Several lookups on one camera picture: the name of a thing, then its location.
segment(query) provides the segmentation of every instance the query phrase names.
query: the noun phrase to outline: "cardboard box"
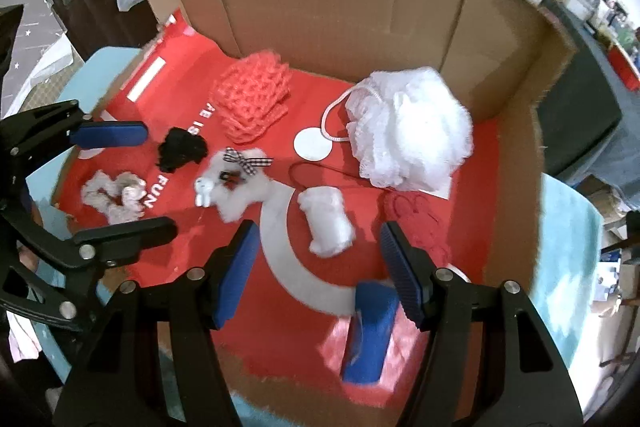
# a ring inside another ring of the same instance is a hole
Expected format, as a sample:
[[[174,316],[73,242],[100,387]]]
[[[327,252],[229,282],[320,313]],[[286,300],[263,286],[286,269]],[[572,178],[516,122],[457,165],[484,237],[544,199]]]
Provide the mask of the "cardboard box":
[[[232,57],[270,48],[293,68],[350,82],[374,70],[436,68],[475,123],[497,121],[496,213],[484,281],[515,279],[530,287],[543,171],[536,105],[573,52],[535,6],[526,0],[148,1],[160,22],[179,8]],[[354,405],[290,381],[263,381],[226,350],[218,354],[232,390],[293,421],[333,427],[398,419],[399,410]]]

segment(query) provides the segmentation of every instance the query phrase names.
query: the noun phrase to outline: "blue gripper pad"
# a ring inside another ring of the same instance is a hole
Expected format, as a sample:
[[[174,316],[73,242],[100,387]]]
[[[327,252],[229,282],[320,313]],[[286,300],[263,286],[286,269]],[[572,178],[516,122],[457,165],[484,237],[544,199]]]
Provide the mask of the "blue gripper pad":
[[[143,144],[149,135],[141,121],[87,122],[69,135],[73,145],[81,149],[133,147]]]
[[[385,260],[386,269],[398,291],[404,313],[420,328],[424,322],[422,302],[424,292],[418,282],[410,261],[423,261],[428,256],[424,252],[416,252],[409,244],[400,228],[394,223],[384,223],[380,229],[380,253]]]
[[[218,293],[218,307],[213,313],[213,322],[220,329],[225,322],[236,314],[242,292],[254,266],[255,257],[260,249],[260,232],[258,226],[252,223],[241,242],[238,244],[226,274],[220,282]]]
[[[396,290],[377,281],[356,286],[356,314],[342,363],[342,381],[359,385],[380,380],[400,299]]]

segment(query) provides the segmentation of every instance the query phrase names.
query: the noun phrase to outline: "pink crochet cloth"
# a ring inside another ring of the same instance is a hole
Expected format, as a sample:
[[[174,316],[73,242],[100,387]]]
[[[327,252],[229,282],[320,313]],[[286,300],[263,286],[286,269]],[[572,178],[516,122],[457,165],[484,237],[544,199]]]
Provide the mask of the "pink crochet cloth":
[[[282,100],[289,94],[290,78],[289,65],[266,50],[229,67],[209,95],[225,135],[234,143],[251,142],[282,118],[287,113]]]

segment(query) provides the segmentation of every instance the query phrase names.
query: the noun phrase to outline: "plaid bow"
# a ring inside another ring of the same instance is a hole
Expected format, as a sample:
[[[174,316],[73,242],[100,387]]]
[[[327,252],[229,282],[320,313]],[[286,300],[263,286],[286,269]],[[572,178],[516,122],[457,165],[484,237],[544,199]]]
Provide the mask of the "plaid bow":
[[[248,175],[255,176],[257,170],[256,167],[268,167],[273,163],[273,158],[245,158],[241,152],[236,151],[232,147],[225,149],[225,154],[222,156],[225,162],[237,163],[240,168]]]

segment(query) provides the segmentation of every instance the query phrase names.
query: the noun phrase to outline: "silver bolt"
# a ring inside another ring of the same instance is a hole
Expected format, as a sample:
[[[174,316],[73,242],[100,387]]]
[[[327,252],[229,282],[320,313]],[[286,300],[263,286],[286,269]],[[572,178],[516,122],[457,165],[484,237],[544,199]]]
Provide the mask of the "silver bolt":
[[[521,290],[520,285],[515,281],[507,281],[506,283],[504,283],[504,289],[509,293],[513,293],[514,295],[516,293],[520,293]]]
[[[125,281],[120,285],[120,291],[122,293],[131,293],[135,289],[136,289],[135,281]]]
[[[76,310],[75,304],[71,301],[64,301],[60,304],[60,315],[65,317],[67,320],[71,320],[76,316],[78,311]]]
[[[447,282],[453,279],[453,272],[449,268],[438,268],[436,277],[443,282]]]
[[[204,277],[204,270],[202,268],[191,268],[187,272],[187,279],[191,281],[199,281]]]
[[[93,259],[95,257],[95,248],[93,245],[81,245],[79,248],[80,257],[83,259]]]

